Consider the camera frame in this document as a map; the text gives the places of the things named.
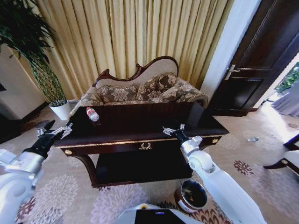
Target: chair leg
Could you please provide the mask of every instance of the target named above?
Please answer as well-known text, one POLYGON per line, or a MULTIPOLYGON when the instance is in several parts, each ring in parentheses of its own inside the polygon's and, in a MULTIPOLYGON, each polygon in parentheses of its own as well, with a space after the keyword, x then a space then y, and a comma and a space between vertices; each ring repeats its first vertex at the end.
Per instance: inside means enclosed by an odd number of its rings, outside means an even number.
POLYGON ((270 166, 264 166, 265 169, 279 169, 286 167, 286 164, 283 162, 285 161, 284 159, 279 160, 277 163, 270 165, 270 166))

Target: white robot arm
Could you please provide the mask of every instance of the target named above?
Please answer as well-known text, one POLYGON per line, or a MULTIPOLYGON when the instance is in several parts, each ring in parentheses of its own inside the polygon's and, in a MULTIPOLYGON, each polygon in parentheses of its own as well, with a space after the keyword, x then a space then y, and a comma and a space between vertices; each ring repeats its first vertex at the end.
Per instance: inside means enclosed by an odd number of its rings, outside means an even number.
POLYGON ((265 224, 258 205, 243 188, 225 171, 213 162, 211 156, 199 150, 202 138, 189 139, 180 129, 164 128, 164 133, 175 136, 181 143, 182 151, 190 167, 201 177, 204 186, 218 203, 224 214, 234 224, 265 224))
POLYGON ((17 211, 22 203, 34 194, 37 181, 43 175, 42 162, 56 139, 64 138, 71 132, 72 123, 57 130, 50 130, 52 121, 38 130, 38 141, 25 149, 21 155, 0 149, 0 166, 6 174, 0 176, 0 224, 14 224, 17 211))

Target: curtain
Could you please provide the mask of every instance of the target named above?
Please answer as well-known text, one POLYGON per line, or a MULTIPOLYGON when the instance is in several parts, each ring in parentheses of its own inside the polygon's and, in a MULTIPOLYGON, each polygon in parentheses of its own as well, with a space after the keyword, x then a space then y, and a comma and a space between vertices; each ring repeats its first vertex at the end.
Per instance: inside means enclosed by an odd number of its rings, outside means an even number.
POLYGON ((67 98, 80 98, 103 70, 128 78, 158 56, 174 57, 179 76, 199 88, 233 0, 36 2, 56 32, 50 67, 67 98))

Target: dark wooden table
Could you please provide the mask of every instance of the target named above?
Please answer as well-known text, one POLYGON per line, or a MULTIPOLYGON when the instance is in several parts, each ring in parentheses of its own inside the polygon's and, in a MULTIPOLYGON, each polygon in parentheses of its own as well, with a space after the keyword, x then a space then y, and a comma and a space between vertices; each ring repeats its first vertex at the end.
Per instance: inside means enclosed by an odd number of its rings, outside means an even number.
POLYGON ((93 187, 190 178, 178 141, 162 126, 185 124, 188 137, 200 135, 200 148, 214 145, 228 133, 197 102, 95 106, 100 124, 90 121, 86 108, 71 117, 70 135, 55 142, 67 156, 81 160, 93 187), (89 154, 99 154, 95 167, 89 154))

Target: brass drawer handle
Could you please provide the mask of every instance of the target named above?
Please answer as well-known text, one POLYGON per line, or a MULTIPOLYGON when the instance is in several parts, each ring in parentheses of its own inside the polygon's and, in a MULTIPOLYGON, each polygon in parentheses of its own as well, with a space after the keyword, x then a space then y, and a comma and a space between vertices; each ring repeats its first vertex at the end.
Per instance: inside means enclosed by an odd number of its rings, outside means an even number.
POLYGON ((139 148, 140 150, 148 150, 148 149, 152 149, 151 144, 148 143, 148 146, 144 147, 144 143, 141 144, 141 147, 139 148))

